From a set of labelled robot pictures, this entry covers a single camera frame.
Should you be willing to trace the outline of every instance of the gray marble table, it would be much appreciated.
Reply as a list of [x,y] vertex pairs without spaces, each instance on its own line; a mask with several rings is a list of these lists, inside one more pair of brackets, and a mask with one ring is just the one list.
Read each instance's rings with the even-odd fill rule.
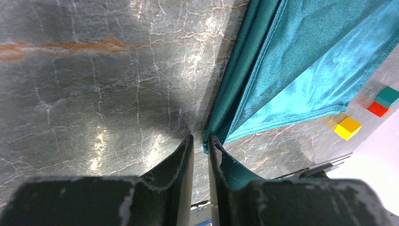
[[[192,202],[209,199],[201,138],[249,1],[0,2],[0,211],[34,176],[141,175],[195,137]],[[321,118],[226,145],[266,178],[349,153],[383,119],[364,107],[396,82],[399,49],[347,114],[348,142]]]

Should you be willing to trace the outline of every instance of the white floor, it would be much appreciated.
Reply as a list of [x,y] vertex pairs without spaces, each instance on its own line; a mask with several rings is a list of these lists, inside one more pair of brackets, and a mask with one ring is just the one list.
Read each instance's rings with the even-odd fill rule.
[[385,208],[399,216],[399,110],[374,131],[330,178],[357,178],[368,183]]

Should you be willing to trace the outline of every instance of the marble surface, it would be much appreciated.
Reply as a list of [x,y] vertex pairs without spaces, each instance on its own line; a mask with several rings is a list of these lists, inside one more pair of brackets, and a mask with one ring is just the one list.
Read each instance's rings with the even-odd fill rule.
[[[141,175],[188,133],[192,203],[209,199],[201,139],[248,3],[0,1],[0,211],[29,177]],[[396,80],[398,53],[362,93]],[[358,96],[348,109],[364,125],[349,142],[328,128],[338,115],[226,149],[263,177],[281,176],[359,145],[383,121],[366,103]]]

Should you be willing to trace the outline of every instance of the green cube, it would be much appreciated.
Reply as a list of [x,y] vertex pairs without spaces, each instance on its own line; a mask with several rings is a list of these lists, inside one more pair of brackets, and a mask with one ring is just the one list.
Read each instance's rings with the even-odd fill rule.
[[377,95],[375,101],[385,108],[391,108],[399,99],[399,91],[386,87],[380,94]]

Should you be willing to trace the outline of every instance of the brown vein in marble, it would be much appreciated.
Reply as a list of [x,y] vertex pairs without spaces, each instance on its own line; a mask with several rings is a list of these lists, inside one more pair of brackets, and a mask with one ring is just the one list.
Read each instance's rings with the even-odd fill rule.
[[218,34],[209,34],[206,32],[196,33],[187,32],[184,28],[180,28],[176,32],[183,32],[185,35],[178,36],[174,40],[170,41],[157,39],[145,44],[124,44],[113,38],[104,39],[94,43],[44,43],[36,47],[27,42],[0,44],[0,61],[18,61],[25,58],[28,54],[33,53],[51,56],[63,56],[76,53],[127,53],[129,48],[134,48],[136,50],[141,48],[150,48],[152,45],[172,44],[187,38],[194,38],[198,42],[205,42],[217,37],[223,37],[223,42],[234,42],[236,40],[236,37],[234,36],[231,38],[224,38],[224,34],[221,32]]

